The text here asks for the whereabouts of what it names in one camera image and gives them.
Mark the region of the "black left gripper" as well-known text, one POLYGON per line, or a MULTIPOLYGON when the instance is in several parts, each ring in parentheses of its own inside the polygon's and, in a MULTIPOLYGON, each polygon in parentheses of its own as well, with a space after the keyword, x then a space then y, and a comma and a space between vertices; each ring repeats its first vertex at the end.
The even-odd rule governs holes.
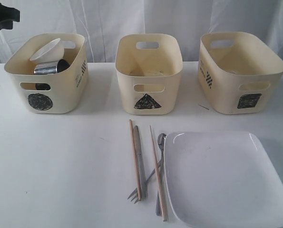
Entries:
POLYGON ((0 30, 12 30, 14 22, 20 22, 20 11, 0 3, 0 30))

